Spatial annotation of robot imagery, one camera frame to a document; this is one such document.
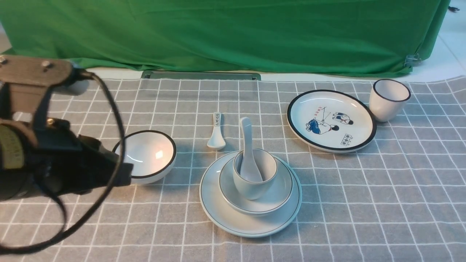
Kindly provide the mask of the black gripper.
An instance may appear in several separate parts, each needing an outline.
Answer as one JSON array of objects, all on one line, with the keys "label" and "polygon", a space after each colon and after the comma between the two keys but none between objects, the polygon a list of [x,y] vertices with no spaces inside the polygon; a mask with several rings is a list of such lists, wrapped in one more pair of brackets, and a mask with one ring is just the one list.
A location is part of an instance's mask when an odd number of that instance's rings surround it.
[{"label": "black gripper", "polygon": [[60,196],[106,186],[119,155],[91,136],[75,135],[66,120],[36,132],[23,121],[1,120],[1,201],[42,195],[38,182]]}]

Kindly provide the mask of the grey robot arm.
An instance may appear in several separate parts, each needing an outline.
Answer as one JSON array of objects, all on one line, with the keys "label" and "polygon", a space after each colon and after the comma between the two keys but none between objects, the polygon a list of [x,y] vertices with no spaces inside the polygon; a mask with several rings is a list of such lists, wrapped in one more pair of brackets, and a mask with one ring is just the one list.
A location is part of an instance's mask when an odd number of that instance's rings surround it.
[{"label": "grey robot arm", "polygon": [[80,96],[104,82],[69,61],[1,56],[1,201],[87,194],[131,183],[133,164],[95,138],[76,135],[69,121],[49,115],[53,94]]}]

